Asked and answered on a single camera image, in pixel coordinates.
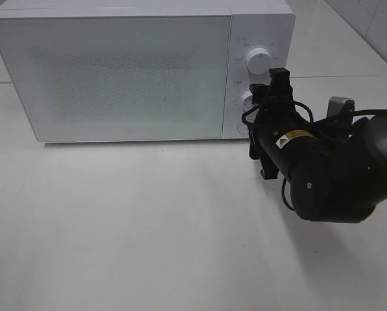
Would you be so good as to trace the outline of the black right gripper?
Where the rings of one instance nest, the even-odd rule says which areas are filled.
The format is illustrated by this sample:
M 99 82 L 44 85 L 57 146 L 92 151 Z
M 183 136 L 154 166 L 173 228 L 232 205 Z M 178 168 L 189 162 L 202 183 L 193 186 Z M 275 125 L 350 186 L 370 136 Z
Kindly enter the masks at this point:
M 250 140 L 249 155 L 261 161 L 260 174 L 264 180 L 278 178 L 279 169 L 272 161 L 272 149 L 281 148 L 280 140 L 292 130 L 303 129 L 307 125 L 296 110 L 290 85 L 290 71 L 285 68 L 270 69 L 269 84 L 251 84 L 252 109 L 248 111 L 254 120 L 248 123 Z

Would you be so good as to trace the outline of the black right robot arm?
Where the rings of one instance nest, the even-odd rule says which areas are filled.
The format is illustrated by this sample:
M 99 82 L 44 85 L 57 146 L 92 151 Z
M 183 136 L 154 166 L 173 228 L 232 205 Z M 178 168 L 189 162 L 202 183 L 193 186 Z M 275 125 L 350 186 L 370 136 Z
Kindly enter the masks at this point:
M 249 156 L 265 180 L 283 177 L 283 203 L 300 218 L 359 223 L 387 199 L 387 109 L 356 110 L 352 99 L 332 97 L 324 119 L 304 118 L 284 68 L 249 90 Z

